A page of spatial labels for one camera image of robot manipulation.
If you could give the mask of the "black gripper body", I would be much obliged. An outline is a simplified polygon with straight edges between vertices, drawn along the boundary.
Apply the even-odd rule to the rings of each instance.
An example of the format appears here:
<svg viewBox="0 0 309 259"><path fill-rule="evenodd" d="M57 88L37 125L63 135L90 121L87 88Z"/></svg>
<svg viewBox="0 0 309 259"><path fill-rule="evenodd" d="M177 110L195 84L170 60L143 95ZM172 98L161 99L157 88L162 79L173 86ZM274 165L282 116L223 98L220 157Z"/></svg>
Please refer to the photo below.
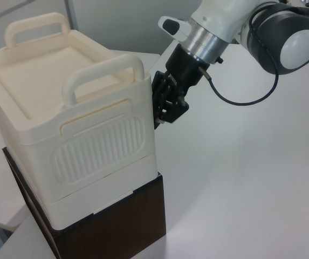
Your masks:
<svg viewBox="0 0 309 259"><path fill-rule="evenodd" d="M199 68L207 70L208 63L188 54L178 44L166 62L166 69L178 84L179 92L187 94L189 87L198 84L203 74Z"/></svg>

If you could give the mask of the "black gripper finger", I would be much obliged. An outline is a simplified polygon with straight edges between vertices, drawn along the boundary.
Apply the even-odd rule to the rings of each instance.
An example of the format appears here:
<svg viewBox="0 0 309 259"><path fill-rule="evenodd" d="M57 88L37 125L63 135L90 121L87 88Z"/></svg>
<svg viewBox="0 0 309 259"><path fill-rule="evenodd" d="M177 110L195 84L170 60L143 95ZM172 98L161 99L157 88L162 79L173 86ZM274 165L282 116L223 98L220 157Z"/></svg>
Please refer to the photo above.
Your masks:
<svg viewBox="0 0 309 259"><path fill-rule="evenodd" d="M184 100L184 92L175 92L172 88L167 88L163 94L162 121L173 123L188 109L189 104Z"/></svg>
<svg viewBox="0 0 309 259"><path fill-rule="evenodd" d="M166 101L167 94L165 91L169 87L169 81L167 74L156 71L153 82L152 82L152 103L153 103L153 119L154 119L154 128L157 129L159 126L159 115L162 112L162 105Z"/></svg>

